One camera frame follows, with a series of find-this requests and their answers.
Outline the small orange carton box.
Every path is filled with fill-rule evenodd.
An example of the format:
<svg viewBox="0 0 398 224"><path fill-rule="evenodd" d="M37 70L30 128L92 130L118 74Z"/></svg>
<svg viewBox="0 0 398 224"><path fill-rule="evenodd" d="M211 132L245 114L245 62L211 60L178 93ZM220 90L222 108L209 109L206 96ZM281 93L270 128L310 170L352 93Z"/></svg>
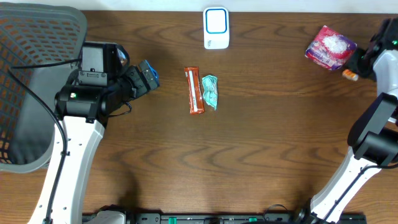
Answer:
<svg viewBox="0 0 398 224"><path fill-rule="evenodd" d="M349 69L343 70L342 76L345 77L346 79L352 80L354 82L358 81L358 79L359 79L359 75L357 75L356 73L352 72Z"/></svg>

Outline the orange brown snack bar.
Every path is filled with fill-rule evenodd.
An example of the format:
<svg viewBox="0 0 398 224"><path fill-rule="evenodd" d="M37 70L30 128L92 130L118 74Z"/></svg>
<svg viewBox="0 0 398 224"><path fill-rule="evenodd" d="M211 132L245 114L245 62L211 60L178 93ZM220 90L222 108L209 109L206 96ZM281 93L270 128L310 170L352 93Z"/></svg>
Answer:
<svg viewBox="0 0 398 224"><path fill-rule="evenodd" d="M185 76L189 88L190 114L201 114L205 112L203 97L200 88L199 68L185 67Z"/></svg>

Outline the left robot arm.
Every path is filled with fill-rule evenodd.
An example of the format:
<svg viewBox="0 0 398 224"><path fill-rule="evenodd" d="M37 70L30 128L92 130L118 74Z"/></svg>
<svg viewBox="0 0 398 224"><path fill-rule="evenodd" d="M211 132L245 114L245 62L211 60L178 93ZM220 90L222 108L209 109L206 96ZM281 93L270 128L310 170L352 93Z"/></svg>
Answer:
<svg viewBox="0 0 398 224"><path fill-rule="evenodd" d="M30 223L82 223L83 201L97 147L108 119L159 87L147 61L125 65L104 83L99 72L80 71L78 84L66 84L55 97L57 122L50 165Z"/></svg>

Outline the red purple snack bag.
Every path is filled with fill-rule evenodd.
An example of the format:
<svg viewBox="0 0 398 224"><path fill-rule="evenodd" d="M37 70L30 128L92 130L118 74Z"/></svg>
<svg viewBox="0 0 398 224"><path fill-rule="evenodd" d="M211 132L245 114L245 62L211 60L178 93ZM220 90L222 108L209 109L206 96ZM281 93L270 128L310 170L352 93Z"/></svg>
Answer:
<svg viewBox="0 0 398 224"><path fill-rule="evenodd" d="M357 43L323 26L305 51L306 58L328 70L341 68L353 55Z"/></svg>

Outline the teal snack wrapper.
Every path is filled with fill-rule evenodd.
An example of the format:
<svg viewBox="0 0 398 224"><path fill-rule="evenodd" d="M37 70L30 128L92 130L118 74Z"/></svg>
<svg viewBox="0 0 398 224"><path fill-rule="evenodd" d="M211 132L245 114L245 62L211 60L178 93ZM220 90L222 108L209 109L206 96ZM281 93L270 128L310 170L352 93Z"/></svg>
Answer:
<svg viewBox="0 0 398 224"><path fill-rule="evenodd" d="M214 75L207 75L202 78L203 85L203 99L208 106L211 106L214 110L218 106L218 78Z"/></svg>

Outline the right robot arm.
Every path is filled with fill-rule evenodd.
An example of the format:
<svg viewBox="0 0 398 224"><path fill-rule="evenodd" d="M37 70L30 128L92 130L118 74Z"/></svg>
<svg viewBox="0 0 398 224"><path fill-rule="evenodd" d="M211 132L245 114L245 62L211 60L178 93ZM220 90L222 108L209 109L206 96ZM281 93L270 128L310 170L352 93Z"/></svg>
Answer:
<svg viewBox="0 0 398 224"><path fill-rule="evenodd" d="M344 72L377 83L377 98L348 134L348 152L324 188L290 216L290 223L341 223L360 188L383 169L397 167L397 19L386 19L366 49L352 51Z"/></svg>

